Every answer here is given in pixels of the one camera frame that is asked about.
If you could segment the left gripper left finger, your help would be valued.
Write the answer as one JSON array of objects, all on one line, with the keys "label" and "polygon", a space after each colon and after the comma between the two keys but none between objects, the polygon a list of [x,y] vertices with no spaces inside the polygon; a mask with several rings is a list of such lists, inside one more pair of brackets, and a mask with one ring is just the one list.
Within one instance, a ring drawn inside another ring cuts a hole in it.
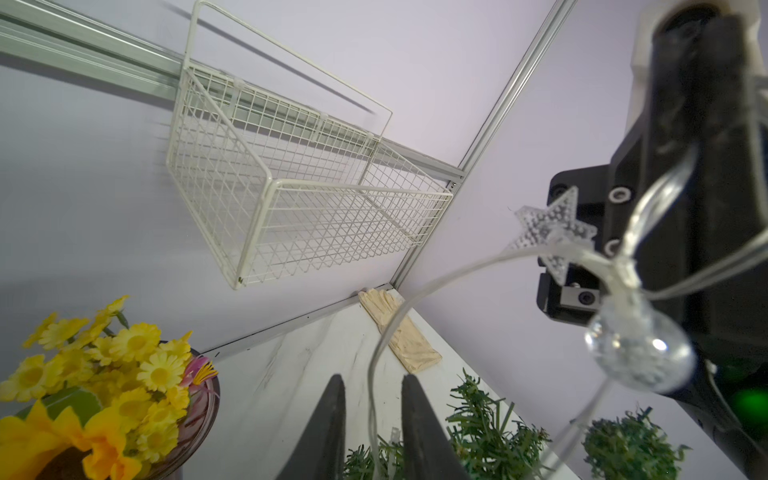
[{"label": "left gripper left finger", "polygon": [[345,384],[340,374],[334,374],[277,480],[342,479],[345,432]]}]

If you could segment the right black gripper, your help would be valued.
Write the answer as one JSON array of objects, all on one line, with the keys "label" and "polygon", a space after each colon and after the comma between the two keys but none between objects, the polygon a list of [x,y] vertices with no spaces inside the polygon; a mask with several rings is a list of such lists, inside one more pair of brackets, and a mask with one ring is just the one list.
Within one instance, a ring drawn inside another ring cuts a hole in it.
[{"label": "right black gripper", "polygon": [[767,70],[756,1],[656,1],[638,21],[625,138],[605,165],[556,174],[614,253],[639,200],[690,146],[695,171],[637,250],[654,305],[690,336],[671,397],[750,479],[767,475]]}]

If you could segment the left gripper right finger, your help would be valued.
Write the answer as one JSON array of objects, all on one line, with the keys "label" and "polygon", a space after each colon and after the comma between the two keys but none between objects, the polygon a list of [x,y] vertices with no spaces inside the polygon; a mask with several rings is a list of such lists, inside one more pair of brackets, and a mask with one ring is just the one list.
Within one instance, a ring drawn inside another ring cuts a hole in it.
[{"label": "left gripper right finger", "polygon": [[469,480],[415,375],[401,388],[405,479]]}]

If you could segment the clear string lights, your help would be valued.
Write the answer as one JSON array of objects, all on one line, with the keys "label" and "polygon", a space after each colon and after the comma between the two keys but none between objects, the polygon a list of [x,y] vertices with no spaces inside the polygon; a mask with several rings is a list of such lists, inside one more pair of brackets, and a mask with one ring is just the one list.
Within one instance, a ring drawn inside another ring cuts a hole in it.
[{"label": "clear string lights", "polygon": [[541,259],[559,285],[566,283],[569,266],[576,264],[597,277],[607,290],[585,334],[588,350],[606,379],[577,420],[562,431],[562,439],[577,440],[586,421],[615,383],[657,393],[685,385],[696,368],[692,341],[678,323],[653,307],[653,301],[699,292],[747,272],[767,259],[767,233],[761,231],[740,248],[677,284],[657,292],[643,289],[636,267],[638,246],[688,186],[701,149],[701,142],[689,143],[675,164],[643,194],[628,219],[619,249],[612,255],[595,251],[597,229],[578,219],[579,189],[571,186],[544,209],[529,206],[519,209],[516,216],[522,225],[521,235],[503,252],[447,273],[407,298],[382,333],[367,370],[370,442],[375,443],[378,436],[374,399],[376,368],[384,347],[407,314],[423,299],[455,281],[526,257]]}]

